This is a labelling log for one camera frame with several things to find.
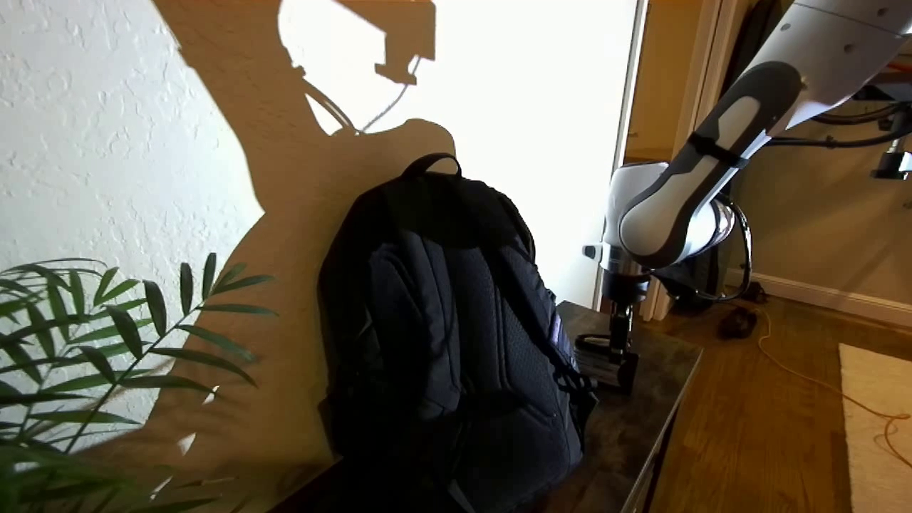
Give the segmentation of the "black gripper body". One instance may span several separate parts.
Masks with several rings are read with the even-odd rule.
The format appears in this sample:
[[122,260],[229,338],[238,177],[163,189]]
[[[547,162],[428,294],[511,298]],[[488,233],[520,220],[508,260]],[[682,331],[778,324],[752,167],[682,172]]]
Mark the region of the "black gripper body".
[[597,364],[627,364],[635,360],[635,304],[648,291],[641,271],[609,271],[605,291],[605,311],[584,318],[575,347]]

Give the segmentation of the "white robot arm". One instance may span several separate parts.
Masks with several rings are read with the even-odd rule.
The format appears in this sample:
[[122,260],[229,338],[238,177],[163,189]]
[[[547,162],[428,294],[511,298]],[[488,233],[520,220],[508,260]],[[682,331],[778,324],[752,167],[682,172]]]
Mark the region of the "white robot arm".
[[746,233],[745,212],[721,192],[775,137],[860,90],[897,55],[909,22],[912,0],[792,0],[669,162],[614,175],[608,233],[589,246],[605,271],[609,334],[575,341],[589,381],[634,388],[634,304],[648,283],[669,279],[733,229]]

